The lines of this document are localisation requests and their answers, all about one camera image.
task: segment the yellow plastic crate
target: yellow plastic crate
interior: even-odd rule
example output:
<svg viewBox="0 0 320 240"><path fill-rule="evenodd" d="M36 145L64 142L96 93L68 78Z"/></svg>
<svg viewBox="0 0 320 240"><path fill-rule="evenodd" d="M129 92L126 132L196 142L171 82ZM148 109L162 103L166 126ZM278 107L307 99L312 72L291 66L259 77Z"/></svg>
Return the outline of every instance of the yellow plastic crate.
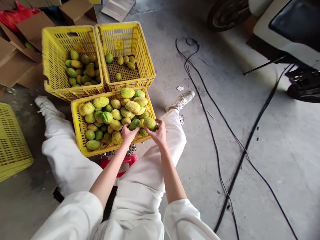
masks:
<svg viewBox="0 0 320 240"><path fill-rule="evenodd" d="M147 89L156 76L147 42L139 22L123 22L100 24L95 26L101 64L110 91L121 90L124 87L144 86ZM114 59L106 64L105 56L112 54ZM119 65L119 56L134 56L136 68L129 69L125 64ZM115 76L120 73L121 81Z"/></svg>
<svg viewBox="0 0 320 240"><path fill-rule="evenodd" d="M0 182L32 163L32 155L11 106L0 103Z"/></svg>
<svg viewBox="0 0 320 240"><path fill-rule="evenodd" d="M154 111L153 111L153 108L152 108L152 105L151 105L151 101L150 101L150 97L148 95L148 92L147 92L147 89L145 87L136 87L136 88L133 88L134 90L137 90L137 89L140 89L141 91L143 91L145 94L146 94L146 98L148 99L148 105L147 105L147 111L149 111L151 113L151 117L156 119L156 115L154 114ZM86 147L86 143L87 143L87 139L84 135L85 131L87 130L87 122L85 121L85 116L82 116L80 113L79 113L79 110L78 110L78 106L81 104L81 103L87 103L87 102L92 102L95 98L98 98L98 97L107 97L110 99L113 99L113 98L117 98L117 99L122 99L120 97L120 91L114 91L114 92L108 92L108 93L103 93L103 94L99 94L99 95L96 95L96 96L91 96L91 97L86 97L86 98L82 98L82 99L78 99L78 100L74 100L71 102L71 111L72 111L72 118L73 118L73 124L74 124L74 130L75 130L75 133L76 133L76 139L77 139L77 145L78 145L78 148L80 149L80 151L82 152L82 154L86 157L91 157L91 156L94 156L94 155L98 155L98 154L101 154L101 153L105 153L105 152L110 152L110 151L113 151L113 150L116 150L120 147L120 145L122 144L119 143L119 144L108 144L108 145L103 145L101 148L97 149L97 150L94 150L94 151L91 151L91 150L88 150L87 147ZM147 139L150 139L151 137L150 136L139 136L139 137L136 137L132 144L135 144L135 143L138 143L138 142L142 142L142 141L145 141Z"/></svg>
<svg viewBox="0 0 320 240"><path fill-rule="evenodd" d="M94 28L92 26L47 27L42 30L43 68L48 81L44 89L67 102L105 92L103 71ZM70 88L65 61L70 59L70 50L79 55L97 56L101 83Z"/></svg>

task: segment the white sleeve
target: white sleeve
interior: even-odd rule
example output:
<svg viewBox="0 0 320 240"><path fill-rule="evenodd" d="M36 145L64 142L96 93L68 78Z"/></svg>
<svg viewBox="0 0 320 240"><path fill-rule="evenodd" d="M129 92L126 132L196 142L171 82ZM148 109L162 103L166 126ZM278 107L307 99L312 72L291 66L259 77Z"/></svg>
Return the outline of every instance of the white sleeve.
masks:
<svg viewBox="0 0 320 240"><path fill-rule="evenodd" d="M170 203L163 223L171 240L220 240L212 229L201 221L199 211L188 199Z"/></svg>
<svg viewBox="0 0 320 240"><path fill-rule="evenodd" d="M89 192L72 193L45 221L31 240L92 239L103 217L99 199Z"/></svg>

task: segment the hand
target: hand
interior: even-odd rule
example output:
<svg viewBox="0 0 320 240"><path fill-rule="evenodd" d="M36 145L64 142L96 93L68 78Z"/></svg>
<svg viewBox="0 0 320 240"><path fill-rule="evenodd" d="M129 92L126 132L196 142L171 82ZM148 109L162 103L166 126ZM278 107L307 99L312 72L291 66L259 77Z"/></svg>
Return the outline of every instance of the hand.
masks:
<svg viewBox="0 0 320 240"><path fill-rule="evenodd" d="M144 128L146 132L152 137L154 142L159 146L166 146L167 145L167 138L166 138L166 125L164 121L160 119L156 119L158 123L158 130L156 132L152 132L149 128Z"/></svg>
<svg viewBox="0 0 320 240"><path fill-rule="evenodd" d="M121 134L122 134L122 139L124 144L131 144L133 139L135 138L137 132L139 132L139 128L136 128L133 131L129 130L129 124L123 125Z"/></svg>

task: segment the black cable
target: black cable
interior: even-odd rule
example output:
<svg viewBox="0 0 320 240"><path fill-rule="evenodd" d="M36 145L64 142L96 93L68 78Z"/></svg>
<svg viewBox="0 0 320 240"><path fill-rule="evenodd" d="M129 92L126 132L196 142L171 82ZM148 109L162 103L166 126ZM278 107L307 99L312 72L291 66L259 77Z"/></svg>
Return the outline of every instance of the black cable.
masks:
<svg viewBox="0 0 320 240"><path fill-rule="evenodd" d="M234 209L233 209L232 201L231 201L231 198L230 198L230 194L231 194L231 192L232 192L232 188L233 188L233 186L234 186L235 180L236 180L237 175L238 175L238 173L239 173L239 171L240 171L240 168L241 168L241 166L242 166L244 157L245 157L245 155L247 155L247 158L248 158L249 163L251 164L251 166L254 168L254 170L259 174L259 176L264 180L264 182L265 182L265 183L267 184L267 186L269 187L269 189L270 189L270 191L272 192L272 194L273 194L276 202L278 203L278 206L279 206L279 208L280 208L283 216L285 217L285 219L286 219L286 221L287 221L287 223L288 223L288 225L289 225L289 227L290 227L290 229L291 229L294 237L296 238L296 240L298 240L298 238L297 238L297 236L296 236L296 234L295 234L295 232L294 232L294 230L293 230L293 228L292 228L292 226L291 226L291 224L290 224L290 222L289 222L286 214L284 213L284 211L283 211L283 209L282 209L282 207L281 207L281 205L280 205L277 197L275 196L275 194L274 194L271 186L269 185L269 183L267 182L267 180L260 174L260 172L254 167L254 165L253 165L252 162L250 161L249 155L248 155L248 153L247 153L247 148L248 148L249 145L250 145L250 141L251 141L252 136L253 136L253 133L254 133L257 125L258 125L258 122L259 122L262 114L264 113L264 111L265 111L266 108L268 107L268 105L269 105L269 103L270 103L273 95L275 94L281 77L283 76L283 74L285 73L285 71L290 67L290 65L285 68L285 70L281 73L280 77L277 79L277 81L276 81L276 83L275 83L275 86L273 87L271 93L269 94L269 96L268 96L268 98L267 98L267 100L266 100L263 108L261 109L261 111L260 111L260 113L259 113L259 115L258 115L258 117L257 117L257 119L256 119L256 122L255 122L255 124L254 124L254 126L253 126L253 128L252 128L252 130L251 130L251 133L250 133L250 135L249 135L249 138L248 138L248 140L247 140L246 147L244 147L244 146L242 145L242 143L239 141L239 139L237 138L237 136L234 134L234 132L232 131L232 129L230 128L230 126L229 126L227 120L225 119L224 115L222 114L222 112L220 111L219 107L217 106L217 104L215 103L215 101L213 100L213 98L211 97L211 95L210 95L208 89L206 88L206 85L205 85L205 83L204 83L204 81L203 81L203 79L202 79L199 71L198 71L198 70L196 69L196 67L190 62L190 58L193 57L193 56L199 51L199 48L200 48L200 45L198 44L198 42L197 42L196 40L194 40L194 39L191 39L191 40L192 40L192 44L189 44L189 43L188 43L188 39L186 39L186 43L187 43L189 46L197 45L197 50L196 50L196 52L195 52L194 54L192 54L190 57L187 58L187 57L186 57L185 55L183 55L183 54L181 53L181 51L179 50L179 48L178 48L178 41L179 41L179 39L176 40L176 49L177 49L178 53L179 53L182 57L184 57L184 59L186 60L186 62L185 62L185 64L184 64L185 70L186 70L186 72L188 73L188 76L190 77L190 79L191 79L191 81L192 81L192 83L193 83L193 85L194 85L194 87L195 87L195 89L196 89L196 91L197 91L197 93L198 93L198 95L199 95L199 98L200 98L201 104L202 104L202 106L203 106L203 109L204 109L204 111L205 111L204 105L203 105L203 103L202 103L201 96L200 96L200 94L199 94L199 92L198 92L198 89L197 89L197 87L196 87L196 85L195 85L195 83L194 83L194 81L193 81L193 79L192 79L192 77L191 77L191 75L190 75L190 69L188 69L187 66L186 66L187 63L189 63L189 65L191 65L191 66L194 68L194 70L198 73L198 75L199 75L199 77L200 77L200 79L201 79L201 82L202 82L202 84L203 84L203 86L204 86L204 88L205 88L208 96L210 97L211 101L212 101L212 102L214 103L214 105L216 106L217 110L219 111L221 117L223 118L224 122L226 123L226 125L227 125L228 129L230 130L230 132L232 133L233 137L237 140L237 142L238 142L238 143L243 147L243 149L244 149L243 154L242 154L242 156L241 156L241 159L240 159L240 161L239 161L238 167L237 167L237 169L236 169L235 175L234 175L234 177L233 177L233 179L232 179L232 182L231 182L231 185L230 185L230 187L229 187L229 190L227 191L226 199L225 199L225 202L224 202L224 206L223 206L223 208L222 208L222 211L221 211L219 220L218 220L218 222L217 222L217 225L216 225L214 231L217 232L217 230L218 230L218 228L219 228L219 226L220 226L221 220L222 220L222 218L223 218L223 215L224 215L224 213L225 213L225 209L226 209L226 207L227 207L228 200L230 200L230 202L231 202L231 208L232 208L232 209L231 209L231 212L232 212L232 216L233 216L234 223L235 223L235 228L236 228L236 232L237 232L237 238L239 239L239 234L238 234L238 229L237 229L237 223L236 223L236 219L235 219L235 215L234 215ZM222 181L222 177L221 177L220 161L219 161L219 155L218 155L218 151L217 151L216 142L215 142L215 139L214 139L214 136L213 136L213 131L212 131L211 125L210 125L210 123L209 123L209 120L208 120L208 116L207 116L206 111L205 111L205 114L206 114L206 118L207 118L207 121L208 121L210 130L211 130L211 135L212 135L212 138L213 138L213 141L214 141L214 145L215 145L215 148L216 148L217 161L218 161L218 170L219 170L219 178L220 178L220 181L221 181L221 183L222 183L222 185L223 185L223 187L224 187L224 190L226 191L225 185L224 185L224 183L223 183L223 181Z"/></svg>
<svg viewBox="0 0 320 240"><path fill-rule="evenodd" d="M222 187L223 187L223 190L224 190L225 194L228 195L228 197L229 197L228 200L230 201L230 205L231 205L231 209L230 209L230 210L231 210L231 213L232 213L232 216L233 216L233 221L234 221L234 225L235 225L235 229L236 229L237 239L240 240L240 238L239 238L239 232L238 232L238 226L237 226L236 218L235 218L235 215L234 215L234 209L233 209L232 200L231 200L231 197L229 196L229 193L228 193L228 191L227 191L226 186L224 185L224 182L223 182L223 179L222 179L222 176L221 176L219 152L218 152L218 147L217 147L217 144L216 144L216 140L215 140L214 135L213 135L213 130L212 130L211 124L210 124L210 122L209 122L209 118L208 118L208 115L207 115L207 111L206 111L206 109L205 109L205 107L204 107L204 104L203 104L203 102L202 102L202 99L201 99L200 93L199 93L199 91L198 91L198 88L197 88L197 86L195 85L195 83L194 83L194 81L193 81L193 79L192 79L192 76L191 76L191 74L190 74L189 68L187 67L187 63L189 63L189 65L191 65L191 66L193 67L193 69L195 69L195 70L197 71L198 75L200 76L200 78L201 78L201 80L202 80L202 77L201 77L201 75L200 75L200 72L199 72L199 71L196 69L196 67L189 61L190 58L192 58L192 57L199 51L200 45L199 45L198 42L197 42L196 40L194 40L194 39L192 39L193 43L192 43L192 44L189 44L188 41L187 41L187 39L186 39L186 43L187 43L189 46L197 45L197 50L195 51L195 53L193 53L192 55L190 55L190 57L186 57L186 56L179 50L179 48L178 48L178 41L179 41L179 39L176 40L176 48L177 48L177 51L178 51L178 53L186 60L185 63L184 63L184 69L186 70L186 72L187 72L190 80L191 80L192 83L193 83L194 88L196 89L196 92L197 92L197 94L198 94L198 96L199 96L199 99L200 99L200 102L201 102L203 111L204 111L204 113L205 113L205 115L206 115L206 119L207 119L207 122L208 122L208 125L209 125L209 128L210 128L210 132L211 132L212 139L213 139L213 144L214 144L214 147L215 147L215 150L216 150L217 162L218 162L218 172L219 172L220 182L221 182L221 185L222 185Z"/></svg>

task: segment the fruit pile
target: fruit pile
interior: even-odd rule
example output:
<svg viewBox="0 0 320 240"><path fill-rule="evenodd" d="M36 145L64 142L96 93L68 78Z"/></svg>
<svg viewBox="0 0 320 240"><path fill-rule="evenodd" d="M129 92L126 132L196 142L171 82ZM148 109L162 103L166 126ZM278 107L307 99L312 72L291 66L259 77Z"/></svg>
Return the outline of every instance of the fruit pile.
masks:
<svg viewBox="0 0 320 240"><path fill-rule="evenodd" d="M112 63L112 61L113 61L113 55L110 54L110 53L107 54L106 55L106 63L110 64L110 63ZM128 57L128 56L125 56L125 57L119 56L118 57L118 64L119 65L123 65L123 63L126 64L127 67L130 68L131 70L136 68L136 65L135 65L136 59L135 59L134 56L130 56L130 57ZM117 73L115 78L116 78L117 81L121 81L121 74Z"/></svg>
<svg viewBox="0 0 320 240"><path fill-rule="evenodd" d="M71 87L89 86L101 83L99 63L96 56L80 56L76 50L70 51L71 60L66 60L67 75Z"/></svg>
<svg viewBox="0 0 320 240"><path fill-rule="evenodd" d="M142 127L137 136L148 135L143 127L156 131L157 123L146 111L148 100L143 91L122 88L120 97L122 99L113 98L111 101L107 97L98 97L93 102L79 105L79 113L88 123L85 137L89 150L97 150L104 144L119 144L125 124L130 124L131 131Z"/></svg>

